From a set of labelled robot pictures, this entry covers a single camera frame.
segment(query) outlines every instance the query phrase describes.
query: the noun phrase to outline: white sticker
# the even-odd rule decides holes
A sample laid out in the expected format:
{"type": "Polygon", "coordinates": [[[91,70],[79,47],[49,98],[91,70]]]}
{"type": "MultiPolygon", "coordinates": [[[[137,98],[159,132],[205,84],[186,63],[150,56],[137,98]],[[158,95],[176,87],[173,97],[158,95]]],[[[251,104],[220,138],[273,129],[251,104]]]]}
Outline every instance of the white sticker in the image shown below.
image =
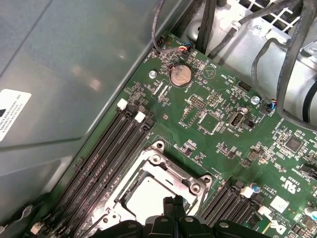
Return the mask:
{"type": "Polygon", "coordinates": [[[274,208],[279,213],[283,213],[288,207],[289,202],[285,201],[283,198],[276,196],[271,202],[270,206],[274,208]]]}
{"type": "Polygon", "coordinates": [[[0,92],[0,141],[3,141],[30,97],[30,93],[10,89],[0,92]]]}

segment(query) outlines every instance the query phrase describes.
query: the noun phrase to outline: capacitor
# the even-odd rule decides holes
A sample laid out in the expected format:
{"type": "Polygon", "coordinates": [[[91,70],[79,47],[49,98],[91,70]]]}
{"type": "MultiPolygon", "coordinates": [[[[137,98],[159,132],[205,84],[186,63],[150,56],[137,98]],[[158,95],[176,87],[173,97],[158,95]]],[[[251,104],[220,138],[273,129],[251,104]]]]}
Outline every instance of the capacitor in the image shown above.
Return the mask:
{"type": "Polygon", "coordinates": [[[246,107],[239,107],[238,112],[241,112],[242,114],[247,114],[249,112],[249,109],[246,107]]]}
{"type": "Polygon", "coordinates": [[[311,217],[314,221],[317,221],[317,209],[314,207],[305,208],[305,214],[311,217]]]}
{"type": "Polygon", "coordinates": [[[254,193],[260,193],[261,192],[261,188],[255,182],[250,184],[250,188],[253,190],[254,193]]]}

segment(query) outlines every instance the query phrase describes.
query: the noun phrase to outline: chip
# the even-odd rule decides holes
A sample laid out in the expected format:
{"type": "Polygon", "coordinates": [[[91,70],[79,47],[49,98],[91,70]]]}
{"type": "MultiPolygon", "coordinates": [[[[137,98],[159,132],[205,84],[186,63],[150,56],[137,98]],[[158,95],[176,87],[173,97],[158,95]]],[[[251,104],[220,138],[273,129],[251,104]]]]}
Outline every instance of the chip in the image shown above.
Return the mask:
{"type": "Polygon", "coordinates": [[[292,136],[285,144],[285,146],[293,152],[298,151],[301,145],[302,145],[302,142],[299,139],[295,138],[294,136],[292,136]]]}
{"type": "Polygon", "coordinates": [[[296,224],[292,227],[292,232],[294,232],[294,233],[297,234],[301,229],[302,229],[301,226],[296,223],[296,224]]]}
{"type": "Polygon", "coordinates": [[[259,223],[259,219],[255,215],[252,215],[247,221],[247,224],[249,225],[251,229],[253,229],[257,225],[257,223],[259,223]]]}
{"type": "Polygon", "coordinates": [[[244,159],[244,160],[242,161],[242,165],[243,165],[244,167],[250,167],[251,164],[252,164],[252,161],[249,160],[249,159],[244,159]]]}
{"type": "Polygon", "coordinates": [[[251,152],[249,153],[249,159],[255,161],[259,158],[260,154],[255,151],[255,150],[251,150],[251,152]]]}
{"type": "Polygon", "coordinates": [[[302,219],[302,223],[305,227],[307,227],[309,230],[312,230],[315,228],[316,226],[316,223],[308,216],[305,216],[303,219],[302,219]]]}
{"type": "Polygon", "coordinates": [[[233,159],[234,157],[235,157],[235,153],[234,152],[232,152],[232,151],[230,151],[229,153],[228,153],[228,158],[229,159],[233,159]]]}
{"type": "Polygon", "coordinates": [[[305,230],[301,229],[297,232],[297,235],[299,235],[300,237],[303,237],[305,235],[305,230]]]}

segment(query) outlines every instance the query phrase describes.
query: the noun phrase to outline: colored wires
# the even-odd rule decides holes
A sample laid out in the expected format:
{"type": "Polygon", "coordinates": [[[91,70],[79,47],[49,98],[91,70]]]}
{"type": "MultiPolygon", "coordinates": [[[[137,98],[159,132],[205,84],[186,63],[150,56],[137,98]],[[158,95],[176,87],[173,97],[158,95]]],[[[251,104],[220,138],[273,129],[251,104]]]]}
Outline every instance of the colored wires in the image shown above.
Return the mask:
{"type": "Polygon", "coordinates": [[[173,48],[168,48],[168,49],[162,49],[157,41],[156,41],[156,29],[157,29],[157,24],[158,24],[158,20],[159,20],[159,14],[163,8],[163,5],[165,3],[165,0],[159,0],[159,3],[158,3],[158,7],[157,7],[157,10],[155,11],[155,15],[154,15],[154,19],[153,19],[153,24],[152,24],[152,43],[153,43],[153,46],[155,47],[155,49],[160,52],[160,53],[168,53],[168,52],[172,52],[172,51],[177,51],[179,50],[180,48],[179,47],[173,47],[173,48]]]}
{"type": "Polygon", "coordinates": [[[271,100],[270,98],[268,98],[261,90],[261,87],[259,85],[259,81],[258,81],[258,63],[261,59],[262,56],[264,56],[264,54],[267,52],[267,50],[269,49],[271,43],[276,44],[277,46],[279,46],[280,48],[287,48],[286,45],[280,43],[277,39],[275,38],[270,38],[268,39],[268,41],[263,45],[263,47],[261,48],[261,50],[259,51],[259,53],[257,54],[257,56],[255,57],[253,63],[252,63],[252,67],[251,67],[251,78],[252,78],[252,82],[253,85],[255,87],[255,89],[257,90],[258,94],[262,97],[262,99],[264,101],[266,101],[268,104],[271,104],[271,109],[275,109],[276,106],[276,101],[275,100],[271,100]]]}

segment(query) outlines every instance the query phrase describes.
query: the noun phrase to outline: integrated circuit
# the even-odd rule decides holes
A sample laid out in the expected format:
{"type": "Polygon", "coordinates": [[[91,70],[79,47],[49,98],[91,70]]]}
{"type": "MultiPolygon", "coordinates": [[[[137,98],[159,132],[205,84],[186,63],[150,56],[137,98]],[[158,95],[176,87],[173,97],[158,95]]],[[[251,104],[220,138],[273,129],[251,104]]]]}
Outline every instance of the integrated circuit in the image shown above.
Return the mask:
{"type": "Polygon", "coordinates": [[[249,159],[253,161],[258,160],[259,157],[260,157],[260,153],[255,150],[251,150],[251,152],[249,153],[249,159]]]}
{"type": "Polygon", "coordinates": [[[294,136],[291,136],[285,144],[285,146],[293,152],[297,152],[301,145],[302,142],[294,136]]]}
{"type": "Polygon", "coordinates": [[[259,223],[260,219],[253,214],[248,220],[247,220],[247,224],[248,226],[253,229],[258,223],[259,223]]]}

